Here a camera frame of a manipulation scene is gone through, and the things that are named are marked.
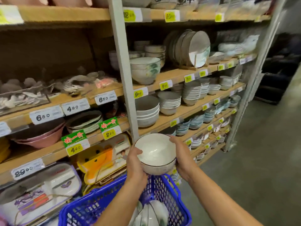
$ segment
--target person's arm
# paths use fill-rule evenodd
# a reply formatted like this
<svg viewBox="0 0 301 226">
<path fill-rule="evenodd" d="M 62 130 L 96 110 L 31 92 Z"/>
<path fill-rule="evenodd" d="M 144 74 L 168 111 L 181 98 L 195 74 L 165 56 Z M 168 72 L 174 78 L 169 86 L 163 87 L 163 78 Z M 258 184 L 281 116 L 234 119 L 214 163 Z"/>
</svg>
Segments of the person's arm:
<svg viewBox="0 0 301 226">
<path fill-rule="evenodd" d="M 103 211 L 94 226 L 127 226 L 138 199 L 148 182 L 137 155 L 142 151 L 131 148 L 126 159 L 127 178 L 114 199 Z"/>
<path fill-rule="evenodd" d="M 197 195 L 214 225 L 262 226 L 197 166 L 186 144 L 177 137 L 171 137 L 170 141 L 176 144 L 177 171 Z"/>
</svg>

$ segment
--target store aisle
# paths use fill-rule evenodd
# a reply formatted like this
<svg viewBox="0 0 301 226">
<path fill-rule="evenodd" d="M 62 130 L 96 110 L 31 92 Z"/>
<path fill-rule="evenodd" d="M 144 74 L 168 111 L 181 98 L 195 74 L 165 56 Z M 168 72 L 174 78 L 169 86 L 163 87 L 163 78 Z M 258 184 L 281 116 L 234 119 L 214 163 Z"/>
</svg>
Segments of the store aisle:
<svg viewBox="0 0 301 226">
<path fill-rule="evenodd" d="M 265 226 L 301 224 L 301 68 L 278 106 L 250 102 L 230 152 L 201 168 Z M 192 225 L 213 225 L 187 183 L 180 186 Z"/>
</svg>

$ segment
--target gray concrete floor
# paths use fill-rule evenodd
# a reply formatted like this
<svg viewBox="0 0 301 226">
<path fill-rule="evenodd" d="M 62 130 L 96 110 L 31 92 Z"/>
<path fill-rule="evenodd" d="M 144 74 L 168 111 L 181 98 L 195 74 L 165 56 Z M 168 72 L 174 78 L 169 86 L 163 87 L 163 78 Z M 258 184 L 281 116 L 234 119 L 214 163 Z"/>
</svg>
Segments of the gray concrete floor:
<svg viewBox="0 0 301 226">
<path fill-rule="evenodd" d="M 250 102 L 237 145 L 201 169 L 265 226 L 301 225 L 301 68 L 277 106 Z M 213 225 L 186 182 L 179 186 L 192 225 Z"/>
</svg>

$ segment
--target blue shopping basket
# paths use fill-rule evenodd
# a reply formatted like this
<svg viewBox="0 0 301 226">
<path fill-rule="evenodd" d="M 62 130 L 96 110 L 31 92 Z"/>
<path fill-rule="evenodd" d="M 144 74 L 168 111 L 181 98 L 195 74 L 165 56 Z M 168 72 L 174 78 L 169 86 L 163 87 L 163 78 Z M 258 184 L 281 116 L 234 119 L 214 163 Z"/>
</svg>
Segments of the blue shopping basket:
<svg viewBox="0 0 301 226">
<path fill-rule="evenodd" d="M 164 176 L 171 181 L 178 195 Z M 126 175 L 106 186 L 93 189 L 89 194 L 64 206 L 60 211 L 58 226 L 90 226 L 94 224 L 123 186 L 125 180 Z M 144 205 L 151 200 L 158 200 L 166 205 L 169 213 L 168 225 L 187 226 L 191 224 L 190 212 L 181 201 L 180 190 L 169 175 L 148 177 L 148 183 L 141 194 L 140 201 Z"/>
</svg>

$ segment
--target person's hand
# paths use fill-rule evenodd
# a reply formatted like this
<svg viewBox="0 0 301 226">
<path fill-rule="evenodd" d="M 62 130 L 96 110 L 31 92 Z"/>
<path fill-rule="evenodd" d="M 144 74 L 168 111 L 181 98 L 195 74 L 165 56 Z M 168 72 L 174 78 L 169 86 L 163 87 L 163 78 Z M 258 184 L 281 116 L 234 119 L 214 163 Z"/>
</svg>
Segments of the person's hand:
<svg viewBox="0 0 301 226">
<path fill-rule="evenodd" d="M 170 136 L 169 139 L 172 143 L 175 143 L 175 151 L 176 151 L 176 168 L 181 177 L 188 182 L 190 179 L 191 174 L 197 168 L 197 164 L 193 160 L 190 155 L 190 150 L 183 141 L 174 136 Z"/>
<path fill-rule="evenodd" d="M 126 158 L 126 181 L 134 183 L 138 186 L 138 188 L 141 188 L 141 191 L 143 191 L 148 182 L 148 176 L 143 171 L 142 164 L 137 157 L 137 155 L 139 154 L 142 154 L 142 151 L 134 146 L 128 153 L 128 156 Z"/>
</svg>

